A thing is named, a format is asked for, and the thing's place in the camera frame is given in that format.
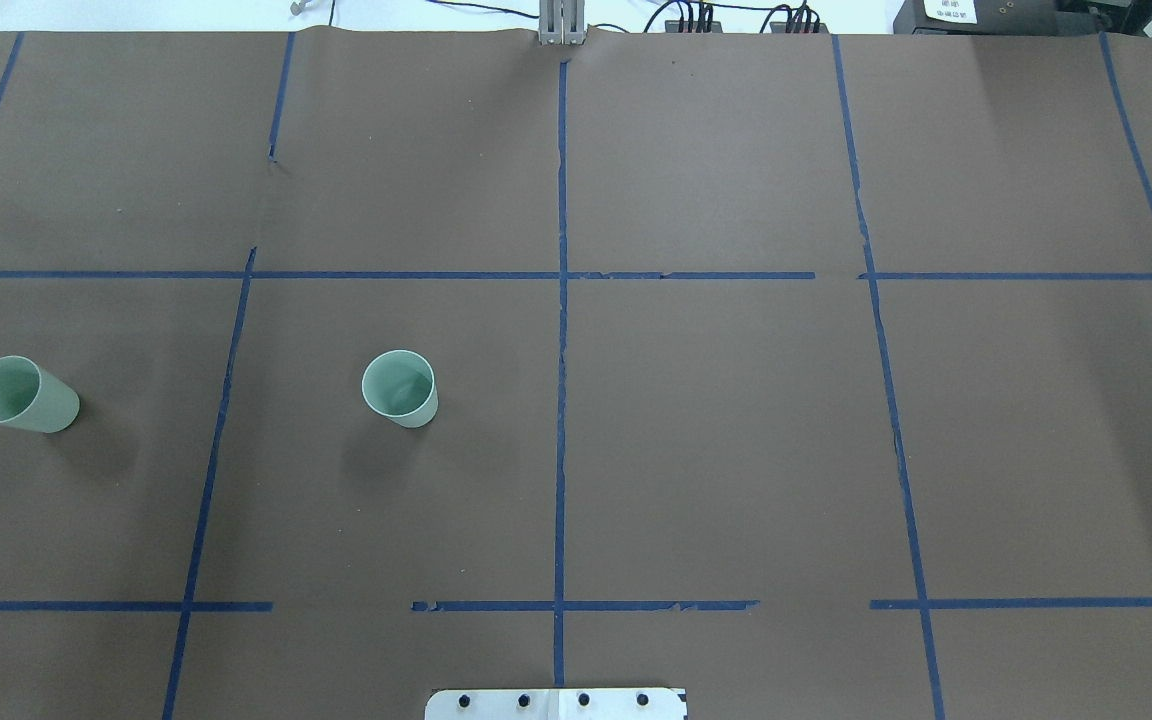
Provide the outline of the black device box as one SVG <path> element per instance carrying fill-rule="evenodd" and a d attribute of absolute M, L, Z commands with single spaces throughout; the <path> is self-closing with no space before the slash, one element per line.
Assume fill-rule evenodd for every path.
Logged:
<path fill-rule="evenodd" d="M 1097 35 L 1100 20 L 1059 1 L 905 1 L 892 20 L 895 35 L 1071 37 Z"/>

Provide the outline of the black usb hub left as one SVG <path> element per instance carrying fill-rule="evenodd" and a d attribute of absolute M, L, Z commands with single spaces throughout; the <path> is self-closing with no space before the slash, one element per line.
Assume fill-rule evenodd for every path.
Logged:
<path fill-rule="evenodd" d="M 717 8 L 710 3 L 677 3 L 679 18 L 664 20 L 664 32 L 672 35 L 721 33 Z"/>

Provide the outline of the black usb hub right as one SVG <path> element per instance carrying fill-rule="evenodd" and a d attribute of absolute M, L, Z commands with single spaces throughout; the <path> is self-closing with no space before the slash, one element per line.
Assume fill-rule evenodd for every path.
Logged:
<path fill-rule="evenodd" d="M 827 35 L 828 26 L 809 3 L 778 5 L 765 15 L 760 32 L 772 35 Z"/>

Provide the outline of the green cup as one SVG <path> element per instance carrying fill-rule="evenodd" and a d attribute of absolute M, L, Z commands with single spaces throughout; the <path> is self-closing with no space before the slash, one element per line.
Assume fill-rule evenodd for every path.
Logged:
<path fill-rule="evenodd" d="M 28 357 L 0 357 L 0 427 L 58 433 L 81 411 L 77 392 Z"/>
<path fill-rule="evenodd" d="M 370 361 L 361 376 L 361 396 L 372 411 L 403 429 L 425 427 L 439 407 L 433 365 L 407 348 Z"/>

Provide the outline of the brown paper table mat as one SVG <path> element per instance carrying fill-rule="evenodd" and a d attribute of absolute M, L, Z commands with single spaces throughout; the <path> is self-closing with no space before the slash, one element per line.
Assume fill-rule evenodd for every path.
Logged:
<path fill-rule="evenodd" d="M 1152 38 L 0 32 L 10 355 L 0 719 L 1152 719 Z"/>

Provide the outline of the black usb hub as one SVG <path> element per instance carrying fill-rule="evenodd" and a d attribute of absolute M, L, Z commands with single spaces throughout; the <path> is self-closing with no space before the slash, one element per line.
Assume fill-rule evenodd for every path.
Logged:
<path fill-rule="evenodd" d="M 672 35 L 721 33 L 717 8 L 710 3 L 677 3 L 679 18 L 664 20 L 664 32 Z"/>
<path fill-rule="evenodd" d="M 760 32 L 772 35 L 827 35 L 828 26 L 809 3 L 778 5 L 765 15 Z"/>

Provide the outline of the white metal base plate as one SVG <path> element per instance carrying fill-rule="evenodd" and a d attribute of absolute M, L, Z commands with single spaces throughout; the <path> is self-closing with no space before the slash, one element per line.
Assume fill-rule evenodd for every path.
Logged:
<path fill-rule="evenodd" d="M 684 689 L 667 687 L 444 689 L 425 719 L 687 719 Z"/>

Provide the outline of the aluminium profile post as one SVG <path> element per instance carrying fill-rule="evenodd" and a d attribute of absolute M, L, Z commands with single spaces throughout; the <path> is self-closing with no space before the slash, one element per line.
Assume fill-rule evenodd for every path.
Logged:
<path fill-rule="evenodd" d="M 541 0 L 538 40 L 541 46 L 581 45 L 588 37 L 584 0 Z"/>

